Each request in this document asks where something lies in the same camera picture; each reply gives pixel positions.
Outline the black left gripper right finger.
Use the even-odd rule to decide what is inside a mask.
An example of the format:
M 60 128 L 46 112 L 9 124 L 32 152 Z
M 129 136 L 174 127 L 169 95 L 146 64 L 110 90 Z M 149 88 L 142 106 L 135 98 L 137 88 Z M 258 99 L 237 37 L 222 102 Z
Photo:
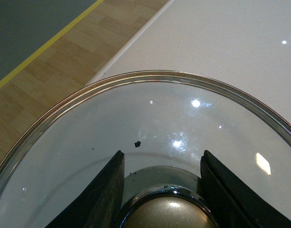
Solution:
M 291 220 L 264 201 L 210 151 L 200 160 L 202 192 L 221 228 L 291 228 Z

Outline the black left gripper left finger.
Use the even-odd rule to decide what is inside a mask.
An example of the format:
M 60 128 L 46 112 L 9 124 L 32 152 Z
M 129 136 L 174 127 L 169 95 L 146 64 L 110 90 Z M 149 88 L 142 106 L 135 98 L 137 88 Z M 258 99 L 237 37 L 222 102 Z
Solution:
M 110 228 L 120 212 L 124 191 L 124 153 L 120 150 L 48 225 L 48 228 Z

